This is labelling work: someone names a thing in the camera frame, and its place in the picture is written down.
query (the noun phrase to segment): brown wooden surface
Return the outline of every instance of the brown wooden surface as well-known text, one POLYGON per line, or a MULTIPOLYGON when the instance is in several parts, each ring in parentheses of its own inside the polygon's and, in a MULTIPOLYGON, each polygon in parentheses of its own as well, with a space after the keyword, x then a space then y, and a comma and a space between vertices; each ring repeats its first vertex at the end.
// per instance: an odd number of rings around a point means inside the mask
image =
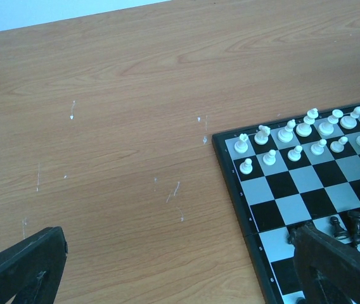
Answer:
POLYGON ((360 0, 174 0, 0 32, 0 251, 24 219, 62 226, 57 303, 263 303, 210 136, 355 102, 360 0))

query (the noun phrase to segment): table surface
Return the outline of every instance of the table surface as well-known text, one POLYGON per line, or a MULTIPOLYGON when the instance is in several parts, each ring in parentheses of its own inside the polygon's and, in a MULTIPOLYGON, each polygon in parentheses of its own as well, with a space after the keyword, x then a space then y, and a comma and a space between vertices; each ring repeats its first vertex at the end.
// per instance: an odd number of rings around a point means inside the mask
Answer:
POLYGON ((0 251, 62 226, 57 303, 263 303, 210 137, 357 102, 360 0, 0 32, 0 251))

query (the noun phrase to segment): white scratch mark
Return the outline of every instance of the white scratch mark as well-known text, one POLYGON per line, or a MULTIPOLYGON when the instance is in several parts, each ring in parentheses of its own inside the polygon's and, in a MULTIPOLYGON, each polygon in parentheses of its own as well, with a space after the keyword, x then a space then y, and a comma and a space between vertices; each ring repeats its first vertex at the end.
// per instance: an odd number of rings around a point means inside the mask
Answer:
POLYGON ((183 211, 181 211, 181 209, 179 207, 176 206, 177 209, 179 209, 179 211, 181 212, 181 221, 184 221, 184 214, 183 211))
POLYGON ((74 115, 73 115, 73 108, 76 105, 76 100, 73 100, 73 105, 72 105, 72 109, 70 110, 70 119, 73 120, 74 115))
POLYGON ((36 184, 36 192, 39 192, 39 171, 41 169, 41 163, 38 163, 38 183, 36 184))
POLYGON ((169 196, 167 197, 166 203, 169 201, 170 197, 172 196, 172 192, 173 192, 173 191, 171 191, 170 194, 169 194, 169 196))
POLYGON ((27 225, 27 218, 25 217, 23 220, 22 220, 22 236, 23 236, 23 239, 25 239, 25 226, 27 225))
POLYGON ((180 186, 180 182, 177 182, 177 187, 176 187, 176 190, 174 190, 173 196, 176 196, 176 193, 177 193, 177 190, 179 189, 179 186, 180 186))

